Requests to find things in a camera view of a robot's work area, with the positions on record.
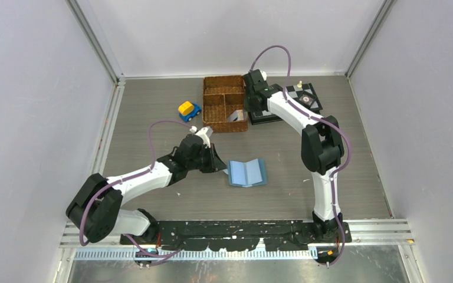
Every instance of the blue book cover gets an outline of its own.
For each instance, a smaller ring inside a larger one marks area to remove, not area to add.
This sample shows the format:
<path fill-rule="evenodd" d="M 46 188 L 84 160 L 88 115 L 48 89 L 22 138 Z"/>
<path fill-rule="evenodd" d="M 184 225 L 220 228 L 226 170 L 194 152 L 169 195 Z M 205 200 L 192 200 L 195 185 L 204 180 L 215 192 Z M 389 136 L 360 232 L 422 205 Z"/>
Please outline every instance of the blue book cover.
<path fill-rule="evenodd" d="M 267 184 L 265 160 L 254 159 L 249 162 L 228 162 L 228 179 L 230 185 L 251 187 Z"/>

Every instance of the gray wood tabletop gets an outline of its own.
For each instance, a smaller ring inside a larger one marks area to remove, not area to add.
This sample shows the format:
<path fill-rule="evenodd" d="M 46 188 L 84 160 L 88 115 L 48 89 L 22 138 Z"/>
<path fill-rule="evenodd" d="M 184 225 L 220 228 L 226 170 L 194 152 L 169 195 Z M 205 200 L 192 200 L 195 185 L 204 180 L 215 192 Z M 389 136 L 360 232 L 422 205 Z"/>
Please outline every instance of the gray wood tabletop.
<path fill-rule="evenodd" d="M 285 78 L 269 83 L 284 85 Z M 345 219 L 388 218 L 378 171 L 360 121 L 350 86 L 343 76 L 293 77 L 288 85 L 312 83 L 323 116 L 335 116 L 352 144 L 350 165 L 339 173 L 338 200 Z M 201 78 L 128 80 L 111 141 L 104 176 L 117 176 L 151 163 L 147 130 L 160 119 L 177 119 L 184 101 L 202 104 Z M 191 124 L 202 126 L 202 117 Z M 188 134 L 178 124 L 152 130 L 156 156 L 171 152 Z M 224 172 L 189 172 L 186 179 L 145 193 L 125 204 L 143 208 L 161 220 L 311 219 L 313 182 L 300 158 L 301 137 L 283 121 L 249 125 L 242 133 L 214 133 L 220 158 L 227 162 L 265 159 L 268 184 L 234 187 Z"/>

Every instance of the brown woven basket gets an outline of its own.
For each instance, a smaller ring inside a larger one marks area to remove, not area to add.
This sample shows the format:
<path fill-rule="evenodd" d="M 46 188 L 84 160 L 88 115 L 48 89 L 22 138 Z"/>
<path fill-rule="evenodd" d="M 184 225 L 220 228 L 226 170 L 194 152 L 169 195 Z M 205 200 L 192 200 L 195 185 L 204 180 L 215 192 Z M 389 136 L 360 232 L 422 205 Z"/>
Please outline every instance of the brown woven basket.
<path fill-rule="evenodd" d="M 203 85 L 204 126 L 210 126 L 215 133 L 247 131 L 247 119 L 228 122 L 235 111 L 244 109 L 244 82 L 240 75 L 205 77 Z"/>

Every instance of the blue toy car base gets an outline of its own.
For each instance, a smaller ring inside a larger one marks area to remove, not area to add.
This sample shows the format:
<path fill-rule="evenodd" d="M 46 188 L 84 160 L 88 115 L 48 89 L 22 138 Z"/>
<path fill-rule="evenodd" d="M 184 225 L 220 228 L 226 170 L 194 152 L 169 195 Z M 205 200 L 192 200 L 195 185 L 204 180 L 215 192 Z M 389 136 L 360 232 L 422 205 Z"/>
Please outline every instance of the blue toy car base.
<path fill-rule="evenodd" d="M 178 113 L 180 115 L 180 118 L 185 121 L 185 122 L 190 122 L 192 121 L 192 118 L 194 118 L 195 116 L 199 115 L 202 111 L 201 107 L 198 106 L 197 104 L 195 103 L 192 103 L 193 104 L 193 110 L 192 112 L 190 112 L 189 114 L 183 116 L 181 115 L 181 113 Z"/>

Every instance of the yellow toy block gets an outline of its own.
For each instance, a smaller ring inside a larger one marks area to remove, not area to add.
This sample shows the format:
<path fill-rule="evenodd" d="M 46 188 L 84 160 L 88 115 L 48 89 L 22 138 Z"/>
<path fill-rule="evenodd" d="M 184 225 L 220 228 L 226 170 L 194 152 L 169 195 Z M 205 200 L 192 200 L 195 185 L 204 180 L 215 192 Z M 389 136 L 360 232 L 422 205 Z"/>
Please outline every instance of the yellow toy block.
<path fill-rule="evenodd" d="M 178 111 L 181 113 L 181 115 L 186 116 L 193 111 L 193 105 L 192 103 L 190 103 L 190 101 L 185 101 L 180 105 L 180 107 L 178 107 Z"/>

